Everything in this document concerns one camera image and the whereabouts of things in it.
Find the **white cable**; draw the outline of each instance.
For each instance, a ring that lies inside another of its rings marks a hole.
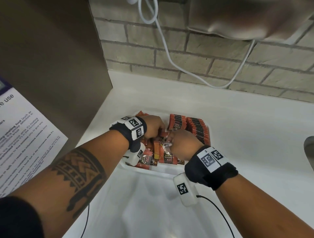
[[[141,19],[143,20],[143,22],[146,23],[146,24],[152,24],[153,22],[156,23],[157,29],[158,29],[158,31],[159,31],[159,33],[160,33],[160,36],[161,36],[161,38],[162,38],[162,42],[163,42],[164,47],[165,47],[165,50],[166,50],[166,54],[167,54],[168,60],[169,60],[169,62],[170,62],[174,67],[176,67],[177,69],[179,69],[180,71],[182,71],[182,72],[184,72],[184,73],[186,73],[186,74],[189,74],[189,75],[191,75],[191,76],[196,77],[197,79],[199,79],[199,80],[201,80],[203,83],[205,83],[207,86],[210,86],[211,88],[215,88],[215,89],[223,89],[223,88],[229,86],[229,85],[235,80],[235,78],[237,77],[238,73],[241,71],[241,69],[242,69],[244,63],[246,62],[247,58],[249,57],[249,54],[251,53],[252,48],[253,48],[253,46],[254,46],[255,40],[252,40],[252,41],[251,41],[251,44],[250,44],[250,46],[249,46],[249,48],[248,48],[248,50],[247,50],[247,53],[245,54],[244,59],[242,60],[240,66],[238,67],[237,71],[236,71],[235,74],[233,75],[232,79],[231,79],[227,84],[225,84],[225,85],[223,85],[223,86],[214,86],[214,85],[211,85],[211,84],[207,83],[207,82],[206,82],[204,79],[202,79],[201,77],[199,77],[199,76],[197,76],[197,75],[195,75],[195,74],[193,74],[193,73],[191,73],[191,72],[188,72],[188,71],[186,71],[185,69],[183,69],[183,68],[177,66],[177,65],[171,60],[170,55],[169,55],[169,51],[168,51],[168,47],[167,47],[167,44],[166,44],[165,37],[164,37],[164,35],[162,34],[162,30],[161,30],[161,28],[160,28],[160,25],[159,25],[159,22],[158,22],[158,19],[157,19],[157,16],[158,16],[158,2],[157,2],[157,0],[154,0],[155,11],[153,10],[152,6],[150,5],[149,0],[145,0],[145,2],[147,3],[147,6],[148,6],[149,10],[150,10],[151,13],[153,14],[153,18],[150,19],[150,20],[146,20],[146,19],[144,18],[143,14],[142,14],[142,0],[138,0],[138,12],[139,12],[139,15],[140,15]]]

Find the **white countertop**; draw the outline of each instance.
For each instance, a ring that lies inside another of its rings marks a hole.
[[[314,228],[314,172],[303,143],[314,135],[314,104],[211,89],[109,71],[113,89],[78,145],[106,132],[121,116],[146,110],[202,118],[211,143],[238,171]],[[197,185],[227,216],[215,193]],[[64,237],[80,237],[87,209]],[[90,204],[84,237],[232,237],[206,200],[184,207],[171,179],[120,165]]]

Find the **forearm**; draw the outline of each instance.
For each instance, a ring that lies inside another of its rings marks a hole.
[[[310,226],[241,175],[216,194],[244,238],[314,237]]]
[[[128,141],[118,131],[69,152],[15,190],[40,216],[45,237],[62,237],[94,198],[125,154]]]

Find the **tattooed arm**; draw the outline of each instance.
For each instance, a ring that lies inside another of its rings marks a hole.
[[[146,138],[164,128],[157,116],[142,117]],[[115,130],[75,148],[44,169],[10,196],[19,197],[37,211],[45,237],[62,237],[94,198],[129,147]]]

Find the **hand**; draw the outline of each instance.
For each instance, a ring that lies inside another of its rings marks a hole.
[[[148,115],[141,116],[141,118],[146,122],[147,125],[147,131],[144,134],[146,139],[158,136],[158,131],[165,129],[165,124],[158,116]]]
[[[191,132],[176,130],[170,132],[167,141],[172,142],[170,151],[180,160],[190,160],[204,146]]]

